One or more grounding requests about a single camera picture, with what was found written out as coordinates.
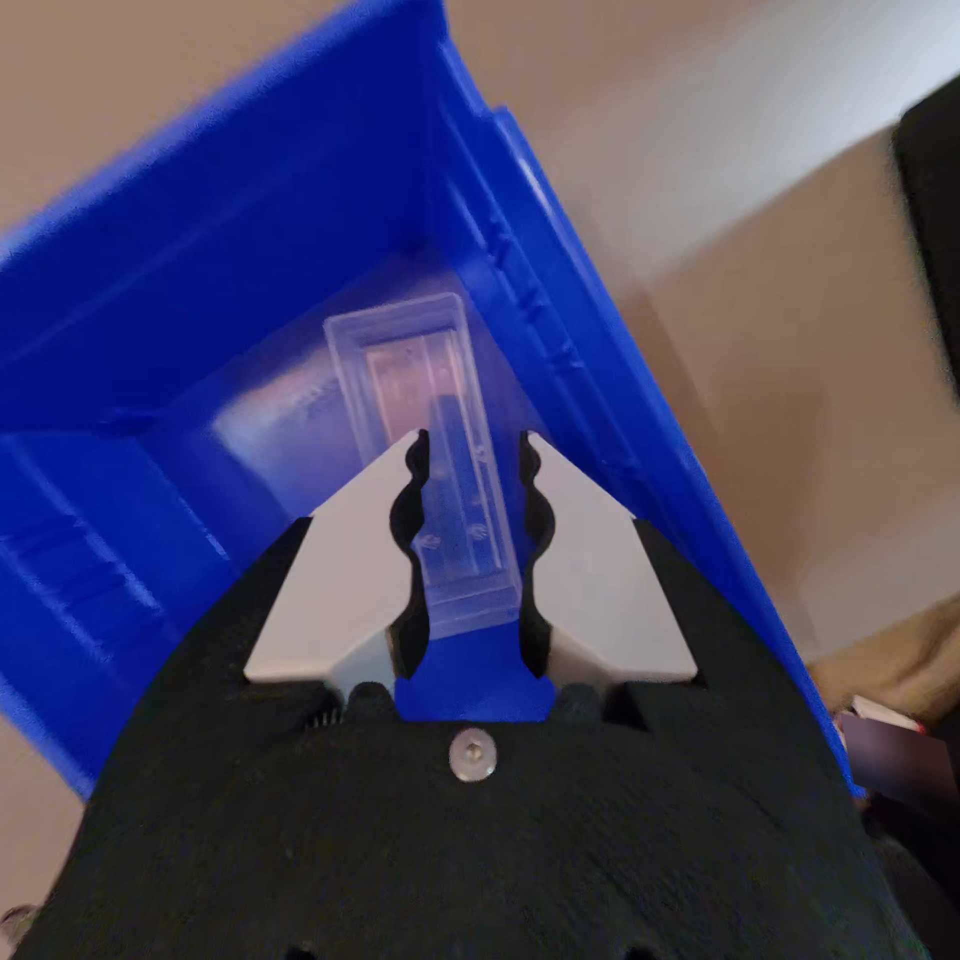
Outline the blue plastic storage bin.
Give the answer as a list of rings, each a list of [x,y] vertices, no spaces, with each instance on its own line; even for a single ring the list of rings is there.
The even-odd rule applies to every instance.
[[[326,320],[465,311],[522,574],[533,431],[652,526],[838,733],[546,174],[442,2],[356,2],[2,237],[2,711],[87,801],[150,682],[366,466]],[[508,624],[430,638],[411,721],[540,721]]]

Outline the desk with beige top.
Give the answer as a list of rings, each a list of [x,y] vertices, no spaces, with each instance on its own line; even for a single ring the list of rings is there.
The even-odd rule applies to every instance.
[[[958,593],[958,402],[891,139],[616,295],[809,660]]]

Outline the small clear plastic drawer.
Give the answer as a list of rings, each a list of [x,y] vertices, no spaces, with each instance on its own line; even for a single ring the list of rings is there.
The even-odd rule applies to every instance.
[[[429,434],[413,546],[431,638],[516,620],[522,578],[461,297],[332,316],[324,333],[364,465],[409,433]]]

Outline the person's leg in tan pants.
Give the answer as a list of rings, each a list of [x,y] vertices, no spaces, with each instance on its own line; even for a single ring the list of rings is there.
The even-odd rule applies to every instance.
[[[942,720],[959,701],[959,596],[819,657],[808,672],[833,714],[859,696],[924,725]]]

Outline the black rounded object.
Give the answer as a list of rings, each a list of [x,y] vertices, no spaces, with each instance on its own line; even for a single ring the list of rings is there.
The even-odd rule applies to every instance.
[[[902,116],[892,134],[894,162],[942,351],[959,395],[959,78]]]

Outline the printed picture card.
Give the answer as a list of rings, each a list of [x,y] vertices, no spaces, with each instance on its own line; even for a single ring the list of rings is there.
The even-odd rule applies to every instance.
[[[858,694],[851,697],[847,712],[859,719],[905,729],[921,736],[928,734],[925,726],[913,717]]]

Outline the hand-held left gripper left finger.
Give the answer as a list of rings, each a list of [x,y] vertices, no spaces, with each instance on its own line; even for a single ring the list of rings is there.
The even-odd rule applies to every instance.
[[[250,682],[414,676],[430,639],[415,548],[429,467],[428,431],[411,431],[313,510],[246,662]]]

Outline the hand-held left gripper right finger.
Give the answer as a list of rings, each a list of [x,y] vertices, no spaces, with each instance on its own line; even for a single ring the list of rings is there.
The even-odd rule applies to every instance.
[[[555,685],[685,682],[694,658],[636,517],[533,431],[519,438],[524,529],[519,649]]]

